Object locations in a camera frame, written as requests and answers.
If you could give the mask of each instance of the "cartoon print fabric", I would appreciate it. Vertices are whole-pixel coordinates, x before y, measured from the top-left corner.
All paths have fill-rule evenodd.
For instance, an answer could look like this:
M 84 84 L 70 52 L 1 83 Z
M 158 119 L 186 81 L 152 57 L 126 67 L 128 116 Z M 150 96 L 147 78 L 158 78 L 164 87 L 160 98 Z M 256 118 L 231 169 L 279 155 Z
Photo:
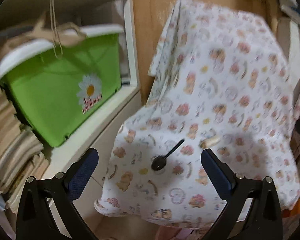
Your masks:
M 271 176 L 281 207 L 291 209 L 300 182 L 289 146 L 298 118 L 289 72 L 262 18 L 178 0 L 149 69 L 148 102 L 118 132 L 98 212 L 180 228 L 211 225 L 225 202 L 202 168 L 199 144 L 215 134 L 222 140 L 212 151 L 221 161 L 247 178 Z M 183 138 L 153 171 L 153 159 Z

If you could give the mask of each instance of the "door panel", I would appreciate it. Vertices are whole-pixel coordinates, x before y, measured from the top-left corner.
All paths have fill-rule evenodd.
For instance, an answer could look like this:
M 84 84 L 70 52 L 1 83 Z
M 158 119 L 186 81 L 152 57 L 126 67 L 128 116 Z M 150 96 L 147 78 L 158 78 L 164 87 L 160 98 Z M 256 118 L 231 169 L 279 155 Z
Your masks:
M 200 0 L 266 16 L 263 0 Z M 145 104 L 154 81 L 148 69 L 165 22 L 176 0 L 133 0 L 136 47 L 142 103 Z
M 168 19 L 171 10 L 177 0 L 150 0 L 151 23 L 153 32 L 153 49 L 157 47 L 157 42 L 162 33 L 162 29 Z

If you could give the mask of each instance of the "metal rivet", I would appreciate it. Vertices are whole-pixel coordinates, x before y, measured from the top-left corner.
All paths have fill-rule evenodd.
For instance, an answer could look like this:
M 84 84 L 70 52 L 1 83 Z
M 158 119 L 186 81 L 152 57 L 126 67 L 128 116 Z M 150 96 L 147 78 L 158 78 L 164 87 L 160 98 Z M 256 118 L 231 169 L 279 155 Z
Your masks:
M 243 178 L 244 178 L 244 175 L 241 174 L 241 173 L 236 173 L 235 176 L 236 176 L 238 179 L 243 179 Z
M 58 172 L 58 173 L 55 175 L 55 177 L 56 177 L 57 179 L 61 179 L 63 176 L 64 176 L 64 173 L 63 173 L 63 172 Z
M 34 180 L 34 177 L 30 176 L 30 177 L 28 177 L 27 182 L 31 183 L 33 180 Z
M 272 182 L 272 178 L 271 177 L 266 177 L 266 182 L 271 183 Z

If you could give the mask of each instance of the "spoon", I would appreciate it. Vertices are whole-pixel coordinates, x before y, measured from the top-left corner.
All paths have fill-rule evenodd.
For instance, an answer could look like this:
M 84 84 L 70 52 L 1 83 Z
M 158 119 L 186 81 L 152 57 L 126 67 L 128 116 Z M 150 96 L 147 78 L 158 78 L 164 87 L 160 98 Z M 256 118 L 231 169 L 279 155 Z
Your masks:
M 160 155 L 156 157 L 152 164 L 151 164 L 151 169 L 154 171 L 159 171 L 164 168 L 164 166 L 167 164 L 167 158 L 176 150 L 178 147 L 183 144 L 185 140 L 182 139 L 180 140 L 165 156 Z

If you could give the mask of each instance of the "stack of fabric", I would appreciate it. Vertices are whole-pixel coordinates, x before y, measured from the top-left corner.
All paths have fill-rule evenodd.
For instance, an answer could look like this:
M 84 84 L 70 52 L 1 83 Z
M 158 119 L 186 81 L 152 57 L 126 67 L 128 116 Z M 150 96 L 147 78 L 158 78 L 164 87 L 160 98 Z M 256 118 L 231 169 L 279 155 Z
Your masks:
M 40 179 L 49 162 L 42 154 L 43 145 L 29 127 L 14 116 L 12 103 L 0 89 L 0 194 L 6 207 L 17 213 L 27 177 Z

